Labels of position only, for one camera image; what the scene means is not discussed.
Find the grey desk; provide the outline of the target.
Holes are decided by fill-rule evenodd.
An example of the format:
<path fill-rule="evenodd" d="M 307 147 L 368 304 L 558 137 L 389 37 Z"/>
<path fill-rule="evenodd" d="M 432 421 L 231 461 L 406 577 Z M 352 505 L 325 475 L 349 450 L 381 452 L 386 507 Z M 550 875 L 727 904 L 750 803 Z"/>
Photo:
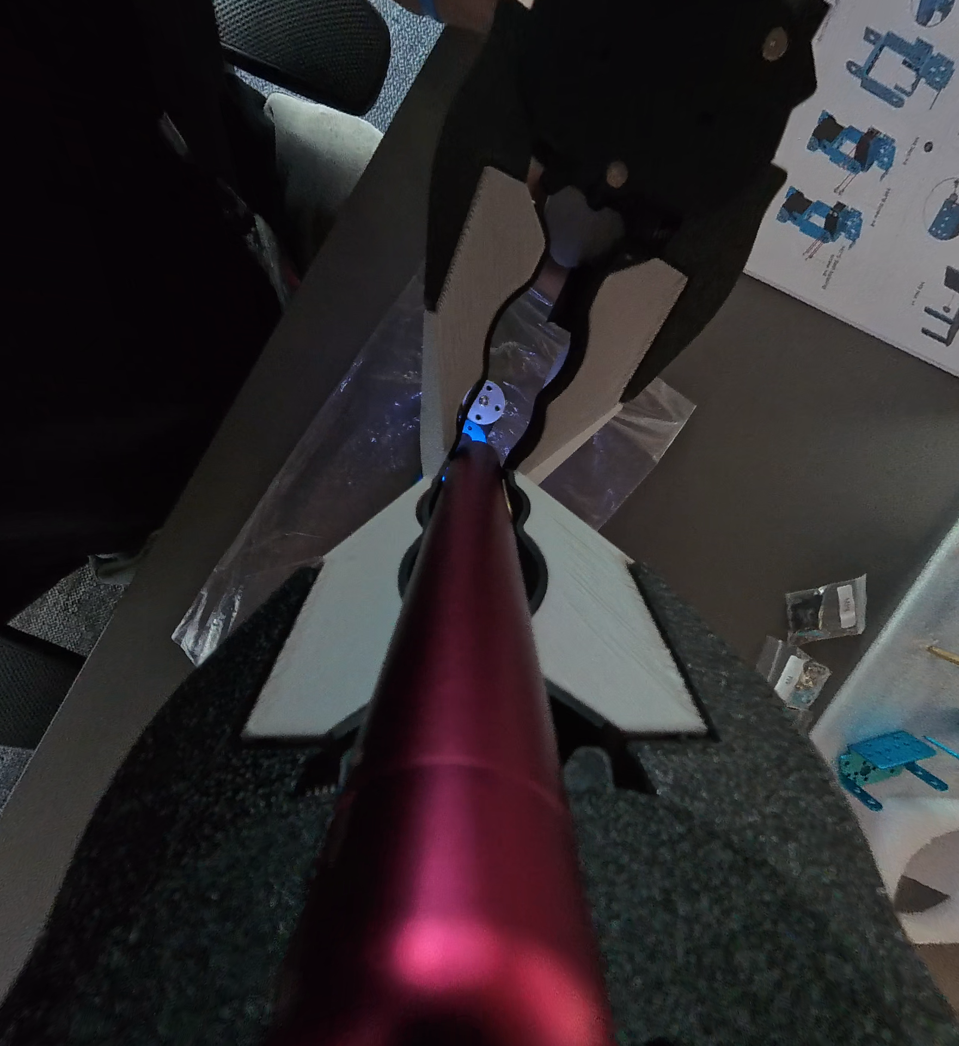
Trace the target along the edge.
<path fill-rule="evenodd" d="M 0 1007 L 83 832 L 190 666 L 170 641 L 216 564 L 420 262 L 428 174 L 480 40 L 446 29 L 170 521 L 0 812 Z M 852 670 L 959 516 L 959 380 L 743 277 L 669 366 L 697 401 L 609 536 L 744 658 L 793 587 L 869 572 Z"/>

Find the person's black top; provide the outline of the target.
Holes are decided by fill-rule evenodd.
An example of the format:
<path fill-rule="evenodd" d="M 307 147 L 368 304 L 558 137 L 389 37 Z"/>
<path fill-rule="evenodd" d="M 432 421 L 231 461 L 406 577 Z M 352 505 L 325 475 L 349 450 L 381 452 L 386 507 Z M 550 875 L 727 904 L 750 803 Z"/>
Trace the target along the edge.
<path fill-rule="evenodd" d="M 277 324 L 211 2 L 0 2 L 0 624 L 142 546 Z"/>

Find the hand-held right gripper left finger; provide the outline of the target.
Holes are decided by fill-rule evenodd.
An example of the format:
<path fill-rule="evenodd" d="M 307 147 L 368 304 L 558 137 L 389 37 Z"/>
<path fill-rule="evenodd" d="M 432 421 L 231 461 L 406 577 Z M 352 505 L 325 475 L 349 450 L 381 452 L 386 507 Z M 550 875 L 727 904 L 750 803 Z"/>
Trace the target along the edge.
<path fill-rule="evenodd" d="M 423 477 L 336 545 L 280 650 L 242 740 L 321 740 L 367 706 L 399 618 L 399 566 L 423 533 Z"/>

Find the red electric screwdriver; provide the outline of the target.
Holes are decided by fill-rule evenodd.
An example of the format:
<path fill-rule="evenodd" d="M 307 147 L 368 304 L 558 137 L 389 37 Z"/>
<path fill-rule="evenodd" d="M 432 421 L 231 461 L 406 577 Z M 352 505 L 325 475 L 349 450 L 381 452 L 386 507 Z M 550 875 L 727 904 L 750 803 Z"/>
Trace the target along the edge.
<path fill-rule="evenodd" d="M 265 1043 L 614 1043 L 484 444 L 437 487 Z"/>

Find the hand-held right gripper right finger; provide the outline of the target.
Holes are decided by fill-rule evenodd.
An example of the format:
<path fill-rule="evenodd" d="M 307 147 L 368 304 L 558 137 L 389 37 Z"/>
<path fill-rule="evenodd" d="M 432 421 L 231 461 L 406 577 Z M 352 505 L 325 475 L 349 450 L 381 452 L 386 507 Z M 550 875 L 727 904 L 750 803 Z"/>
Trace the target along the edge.
<path fill-rule="evenodd" d="M 633 560 L 532 480 L 505 473 L 504 486 L 545 680 L 627 737 L 707 735 Z"/>

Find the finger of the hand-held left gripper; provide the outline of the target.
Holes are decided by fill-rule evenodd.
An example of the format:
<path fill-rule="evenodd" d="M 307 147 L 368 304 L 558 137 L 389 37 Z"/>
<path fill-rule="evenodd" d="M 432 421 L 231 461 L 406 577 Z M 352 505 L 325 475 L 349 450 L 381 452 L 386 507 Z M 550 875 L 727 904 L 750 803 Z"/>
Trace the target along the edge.
<path fill-rule="evenodd" d="M 687 283 L 662 259 L 606 276 L 505 467 L 542 482 L 621 410 L 629 381 Z"/>
<path fill-rule="evenodd" d="M 459 413 L 486 378 L 497 317 L 536 276 L 546 233 L 527 185 L 486 166 L 443 290 L 423 323 L 420 465 L 434 478 L 459 438 Z"/>

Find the office chair with pale seat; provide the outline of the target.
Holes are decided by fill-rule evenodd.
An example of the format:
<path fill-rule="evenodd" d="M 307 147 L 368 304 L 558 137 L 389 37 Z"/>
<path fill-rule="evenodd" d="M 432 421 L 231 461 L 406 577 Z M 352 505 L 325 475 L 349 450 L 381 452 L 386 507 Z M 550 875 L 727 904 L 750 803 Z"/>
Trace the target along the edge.
<path fill-rule="evenodd" d="M 390 33 L 365 1 L 211 6 L 234 188 L 301 276 L 381 142 L 364 115 L 388 71 Z"/>

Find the printed instruction sheet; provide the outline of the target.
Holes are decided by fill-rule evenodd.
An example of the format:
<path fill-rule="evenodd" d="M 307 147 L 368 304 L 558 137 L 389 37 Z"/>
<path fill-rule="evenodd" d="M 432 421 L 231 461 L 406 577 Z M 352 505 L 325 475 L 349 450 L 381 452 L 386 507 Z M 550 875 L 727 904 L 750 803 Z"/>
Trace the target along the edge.
<path fill-rule="evenodd" d="M 959 378 L 959 1 L 834 2 L 747 273 Z"/>

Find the blue double bracket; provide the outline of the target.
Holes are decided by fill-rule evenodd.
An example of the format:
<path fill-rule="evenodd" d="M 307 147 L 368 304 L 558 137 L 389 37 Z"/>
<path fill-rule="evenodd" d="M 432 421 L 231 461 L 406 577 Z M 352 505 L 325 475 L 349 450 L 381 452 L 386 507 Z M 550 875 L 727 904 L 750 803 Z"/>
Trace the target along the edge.
<path fill-rule="evenodd" d="M 959 709 L 943 711 L 932 725 L 931 733 L 895 729 L 848 744 L 836 761 L 839 784 L 871 813 L 885 806 L 876 789 L 892 780 L 912 779 L 934 796 L 946 794 L 949 781 L 929 764 L 943 755 L 959 772 Z"/>

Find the black servo motor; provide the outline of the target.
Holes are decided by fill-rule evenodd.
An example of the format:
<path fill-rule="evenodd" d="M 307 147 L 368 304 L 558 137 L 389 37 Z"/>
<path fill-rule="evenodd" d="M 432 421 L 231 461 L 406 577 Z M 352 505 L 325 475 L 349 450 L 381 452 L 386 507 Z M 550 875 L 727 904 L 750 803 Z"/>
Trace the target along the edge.
<path fill-rule="evenodd" d="M 485 380 L 469 391 L 461 402 L 461 417 L 465 427 L 486 430 L 498 424 L 505 413 L 506 397 L 501 387 Z"/>

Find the white foam sheet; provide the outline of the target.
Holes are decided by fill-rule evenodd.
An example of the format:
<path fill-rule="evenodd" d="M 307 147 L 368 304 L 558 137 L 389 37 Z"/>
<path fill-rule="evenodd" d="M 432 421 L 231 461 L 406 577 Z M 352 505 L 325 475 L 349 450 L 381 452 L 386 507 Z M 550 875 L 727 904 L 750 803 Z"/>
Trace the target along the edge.
<path fill-rule="evenodd" d="M 932 721 L 959 709 L 959 520 L 930 558 L 812 731 L 836 771 L 850 743 L 905 729 L 934 732 Z M 871 813 L 846 795 L 891 901 L 906 881 L 930 892 L 901 913 L 913 943 L 959 945 L 959 772 L 938 755 L 930 768 L 949 781 L 934 796 L 912 779 L 878 786 Z"/>

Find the group of small screw bags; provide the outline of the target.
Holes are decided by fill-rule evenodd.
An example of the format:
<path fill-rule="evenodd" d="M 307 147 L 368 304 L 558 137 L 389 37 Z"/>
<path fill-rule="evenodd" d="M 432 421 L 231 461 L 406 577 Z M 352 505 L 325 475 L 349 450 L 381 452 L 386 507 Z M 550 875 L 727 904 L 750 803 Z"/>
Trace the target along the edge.
<path fill-rule="evenodd" d="M 810 655 L 828 640 L 860 636 L 866 624 L 867 575 L 828 582 L 785 596 L 786 638 L 764 639 L 756 669 L 798 723 L 826 688 L 832 670 Z"/>

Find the large clear plastic bag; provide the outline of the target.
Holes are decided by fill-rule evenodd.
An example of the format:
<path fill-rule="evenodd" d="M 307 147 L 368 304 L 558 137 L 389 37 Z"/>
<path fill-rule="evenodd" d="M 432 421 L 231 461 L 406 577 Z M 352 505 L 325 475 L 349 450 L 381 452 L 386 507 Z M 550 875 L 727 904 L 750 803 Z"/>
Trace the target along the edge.
<path fill-rule="evenodd" d="M 201 665 L 299 568 L 423 477 L 423 276 L 358 353 L 173 633 Z M 541 482 L 595 530 L 650 475 L 695 410 L 656 378 Z"/>

